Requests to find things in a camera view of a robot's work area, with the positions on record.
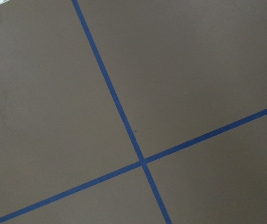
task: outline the floor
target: floor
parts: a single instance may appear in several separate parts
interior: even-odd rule
[[[0,223],[267,224],[267,1],[1,5]]]

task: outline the brown floor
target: brown floor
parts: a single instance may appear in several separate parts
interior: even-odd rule
[[[149,162],[163,215],[72,1],[11,0],[0,223],[267,224],[267,1],[78,3],[145,158],[264,116]]]

